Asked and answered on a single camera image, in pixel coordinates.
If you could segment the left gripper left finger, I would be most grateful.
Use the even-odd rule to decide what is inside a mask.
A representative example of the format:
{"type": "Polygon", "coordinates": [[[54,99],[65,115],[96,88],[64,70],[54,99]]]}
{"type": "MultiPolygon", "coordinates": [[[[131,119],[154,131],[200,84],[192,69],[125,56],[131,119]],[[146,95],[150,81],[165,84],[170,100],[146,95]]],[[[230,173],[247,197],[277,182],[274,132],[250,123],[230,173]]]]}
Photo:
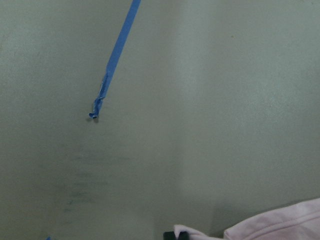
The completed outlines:
{"type": "Polygon", "coordinates": [[[163,240],[176,240],[174,231],[167,231],[163,233],[163,240]]]}

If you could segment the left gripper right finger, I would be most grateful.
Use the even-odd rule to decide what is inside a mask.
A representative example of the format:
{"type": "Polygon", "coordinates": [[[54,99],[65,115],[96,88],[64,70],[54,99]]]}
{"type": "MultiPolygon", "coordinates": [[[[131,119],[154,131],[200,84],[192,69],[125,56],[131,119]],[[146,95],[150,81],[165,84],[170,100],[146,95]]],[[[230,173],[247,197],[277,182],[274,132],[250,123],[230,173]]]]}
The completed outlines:
{"type": "Polygon", "coordinates": [[[188,240],[188,232],[182,231],[179,233],[178,240],[188,240]]]}

